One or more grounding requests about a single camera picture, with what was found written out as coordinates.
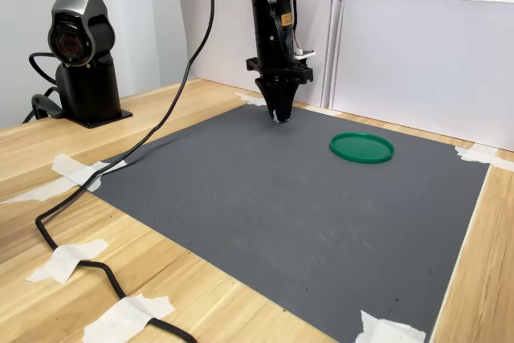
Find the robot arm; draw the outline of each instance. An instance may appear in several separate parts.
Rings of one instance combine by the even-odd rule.
[[[263,93],[271,118],[286,122],[296,90],[313,81],[312,69],[307,66],[312,53],[296,56],[297,21],[292,9],[296,4],[291,0],[252,0],[252,4],[257,58],[247,60],[247,69],[260,74],[255,84]]]

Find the green lid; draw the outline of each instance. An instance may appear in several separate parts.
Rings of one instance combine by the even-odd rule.
[[[339,157],[361,164],[379,164],[393,158],[394,146],[384,138],[368,133],[342,133],[330,141]]]

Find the white tape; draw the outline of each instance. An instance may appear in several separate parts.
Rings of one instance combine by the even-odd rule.
[[[97,257],[108,244],[98,239],[87,244],[69,244],[57,247],[50,260],[38,268],[26,281],[38,282],[53,277],[58,283],[64,284],[70,278],[80,260],[91,260]]]
[[[423,343],[425,333],[408,325],[376,319],[361,311],[363,332],[355,343]]]
[[[497,168],[514,172],[514,162],[497,157],[497,148],[492,148],[491,146],[481,144],[474,144],[470,149],[455,146],[455,150],[457,150],[457,154],[464,161],[482,162],[483,164],[491,164]]]
[[[91,166],[82,165],[66,154],[58,154],[51,169],[76,185],[83,185],[96,172]],[[88,190],[94,192],[98,188],[100,188],[99,178],[88,187]]]
[[[162,319],[174,311],[168,296],[146,299],[142,295],[124,297],[97,321],[84,329],[84,343],[128,341],[141,332],[153,317]]]
[[[1,204],[11,204],[12,202],[22,202],[22,201],[46,201],[49,198],[58,196],[64,192],[70,190],[76,184],[65,177],[61,177],[58,180],[50,182],[49,184],[40,186],[39,188],[35,188],[33,190],[29,190],[28,192],[22,193],[19,196],[10,198],[4,202],[0,202]]]
[[[318,108],[317,106],[307,106],[305,110],[309,112],[318,112],[320,114],[325,114],[326,116],[338,116],[341,112],[336,110],[328,110],[327,108]]]
[[[95,171],[100,170],[107,165],[108,164],[105,162],[97,162],[91,166],[85,166],[64,154],[59,154],[55,157],[52,169],[63,175],[63,177],[33,190],[29,190],[28,192],[22,193],[16,197],[10,198],[4,202],[0,202],[0,204],[11,204],[12,202],[30,200],[46,201],[49,198],[69,191],[74,186],[82,185]],[[111,173],[126,165],[127,163],[122,161],[116,166],[113,166],[107,173]],[[89,186],[88,190],[90,192],[94,192],[100,187],[100,184],[100,178],[97,178],[91,186]]]
[[[264,98],[258,98],[256,96],[247,96],[246,94],[242,94],[240,92],[235,93],[236,96],[239,96],[240,100],[244,100],[247,104],[254,104],[255,106],[266,106],[266,100]]]
[[[279,124],[279,123],[280,123],[279,119],[278,119],[278,118],[277,118],[277,116],[276,116],[276,110],[273,110],[273,121],[274,121],[276,124]]]

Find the rubber mat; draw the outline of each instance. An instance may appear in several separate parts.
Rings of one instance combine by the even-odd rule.
[[[343,132],[393,143],[364,165]],[[295,108],[245,105],[144,145],[95,194],[342,342],[361,310],[433,328],[488,165],[455,148]]]

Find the wooden table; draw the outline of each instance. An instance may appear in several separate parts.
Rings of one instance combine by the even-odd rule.
[[[124,98],[122,107],[134,117],[98,129],[45,119],[1,131],[0,202],[55,180],[58,175],[51,165],[59,153],[91,165],[129,149],[161,119],[176,91],[177,85],[172,85]],[[175,112],[151,141],[244,104],[235,92],[243,91],[204,80],[190,81]],[[359,116],[339,116],[452,145],[472,145]],[[497,155],[514,161],[514,153],[502,150]],[[512,176],[503,169],[489,169],[433,341],[514,341]],[[104,273],[96,269],[79,267],[66,284],[25,281],[51,256],[51,249],[35,227],[35,217],[69,194],[45,202],[0,205],[0,341],[80,341],[84,326],[118,301]],[[97,260],[112,268],[122,288],[129,295],[168,296],[176,311],[165,320],[192,333],[200,342],[331,341],[249,287],[89,193],[50,221],[47,228],[59,245],[105,239],[109,247]],[[153,326],[147,326],[133,339],[176,340]]]

